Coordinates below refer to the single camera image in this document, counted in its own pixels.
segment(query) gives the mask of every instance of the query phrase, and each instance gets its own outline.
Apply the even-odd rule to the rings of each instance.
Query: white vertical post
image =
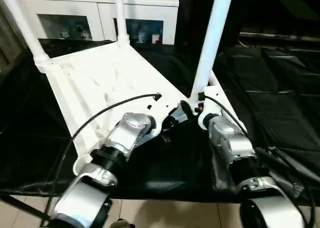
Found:
[[[116,23],[118,26],[118,45],[128,45],[129,44],[129,36],[127,34],[127,25],[125,19],[125,3],[124,0],[115,0],[116,6]]]
[[[208,85],[217,55],[231,0],[214,0],[201,56],[192,88],[192,95],[203,92]]]
[[[21,33],[23,34],[25,41],[27,42],[32,54],[34,55],[35,62],[45,62],[49,59],[48,55],[45,53],[41,47],[40,42],[33,33],[31,27],[29,26],[20,6],[18,0],[4,0],[5,4],[11,11]]]

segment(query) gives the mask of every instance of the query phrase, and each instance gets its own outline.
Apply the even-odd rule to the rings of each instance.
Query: tiled floor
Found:
[[[46,198],[15,197],[42,211],[46,207]],[[309,218],[309,208],[300,208]],[[320,208],[317,213],[317,224],[320,224]],[[136,228],[242,228],[239,205],[235,204],[113,200],[103,228],[109,228],[119,218],[135,224]],[[0,224],[1,228],[38,228],[40,220],[0,202]]]

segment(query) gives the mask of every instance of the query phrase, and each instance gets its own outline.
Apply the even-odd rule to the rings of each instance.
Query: white plastic frame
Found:
[[[163,119],[187,100],[154,67],[142,58],[130,45],[126,30],[123,0],[115,0],[117,8],[118,42],[84,51],[49,58],[33,34],[24,17],[18,0],[4,0],[15,18],[33,55],[37,68],[46,73],[70,133],[75,131],[98,111],[130,97],[148,93],[160,93],[162,98],[143,98],[111,110],[84,128],[74,144],[78,159],[73,172],[77,175],[85,163],[91,160],[88,153],[98,148],[109,131],[126,112],[139,112],[156,118],[157,129],[161,130]],[[220,91],[224,104],[234,111],[212,73],[222,30],[231,0],[214,0],[208,30],[201,53],[190,104],[197,103],[197,93],[204,90],[208,81]]]

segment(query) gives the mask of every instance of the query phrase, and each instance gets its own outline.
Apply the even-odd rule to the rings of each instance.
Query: cabinet door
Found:
[[[112,3],[98,3],[105,39],[117,39],[117,11]],[[177,7],[125,4],[127,32],[131,42],[174,44]]]
[[[38,38],[103,40],[95,2],[19,0]]]

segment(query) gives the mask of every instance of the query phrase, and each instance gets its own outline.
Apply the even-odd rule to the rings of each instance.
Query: black wire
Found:
[[[50,192],[50,195],[49,197],[52,198],[55,194],[55,190],[56,190],[56,186],[57,186],[57,183],[58,183],[58,179],[59,179],[59,176],[60,176],[60,172],[61,172],[61,169],[62,169],[62,166],[63,166],[63,163],[64,163],[64,160],[66,158],[66,155],[67,155],[67,152],[68,150],[70,149],[74,139],[77,137],[77,135],[91,122],[93,121],[96,117],[100,116],[101,114],[115,108],[115,107],[118,107],[124,103],[127,103],[127,102],[131,102],[131,101],[134,101],[134,100],[137,100],[137,99],[140,99],[140,98],[144,98],[144,97],[155,97],[157,99],[159,99],[161,97],[160,94],[146,94],[146,95],[141,95],[141,96],[137,96],[137,97],[133,97],[133,98],[130,98],[130,99],[127,99],[125,101],[122,101],[122,102],[118,102],[114,105],[111,105],[103,110],[101,110],[100,112],[98,112],[97,114],[93,115],[89,120],[87,120],[75,133],[74,135],[70,138],[66,148],[64,149],[63,151],[63,154],[61,156],[61,159],[60,159],[60,162],[59,162],[59,165],[58,165],[58,168],[57,168],[57,171],[56,171],[56,174],[55,174],[55,177],[54,177],[54,180],[53,180],[53,185],[52,185],[52,189],[51,189],[51,192]]]
[[[232,115],[225,106],[223,106],[221,103],[219,103],[217,100],[215,100],[215,99],[212,98],[212,97],[208,97],[208,96],[204,96],[204,97],[207,98],[207,99],[209,99],[209,100],[211,100],[212,102],[216,103],[219,107],[221,107],[222,110],[225,111],[225,112],[234,120],[234,122],[238,125],[238,127],[240,127],[240,129],[242,130],[243,134],[244,134],[247,138],[249,138],[248,132],[247,132],[247,131],[244,129],[244,127],[240,124],[240,122],[238,121],[238,119],[236,119],[236,118],[234,117],[234,115]]]
[[[294,173],[295,176],[299,179],[299,181],[302,183],[302,185],[304,186],[304,190],[305,190],[305,195],[307,196],[307,198],[309,199],[310,203],[311,203],[311,211],[310,211],[310,220],[309,223],[307,225],[308,228],[313,228],[314,224],[315,224],[315,220],[316,220],[316,202],[315,202],[315,198],[312,195],[311,189],[309,187],[309,185],[300,178],[301,174],[300,172],[294,167],[294,165],[292,165],[285,157],[283,154],[281,154],[279,151],[277,151],[278,148],[276,149],[272,149],[271,152],[273,154],[275,154],[277,157],[279,157],[281,160],[283,160],[284,163],[286,163],[286,165],[288,167],[290,167]]]
[[[239,126],[239,128],[241,129],[243,134],[250,140],[248,132],[244,129],[244,127],[240,124],[240,122],[234,117],[234,115],[231,114],[229,110],[227,110],[226,107],[224,107],[220,102],[218,102],[217,100],[215,100],[212,97],[208,97],[208,96],[204,96],[204,97],[209,99],[209,100],[211,100],[211,101],[213,101],[219,107],[221,107],[221,109],[224,110],[233,119],[233,121]],[[312,195],[312,192],[311,192],[309,186],[302,179],[300,179],[300,176],[301,176],[300,172],[282,154],[280,154],[275,149],[271,150],[271,152],[273,152],[276,156],[278,156],[280,159],[282,159],[283,162],[285,162],[287,164],[287,166],[290,167],[295,172],[295,176],[300,180],[300,182],[304,186],[305,194],[306,194],[306,196],[308,197],[308,199],[309,199],[309,201],[311,203],[311,213],[310,213],[309,223],[307,223],[307,220],[306,220],[304,214],[302,213],[302,211],[300,210],[300,208],[298,206],[296,206],[296,208],[300,212],[305,226],[307,228],[312,228],[314,226],[315,219],[316,219],[316,202],[315,202],[315,199],[314,199],[314,197]]]

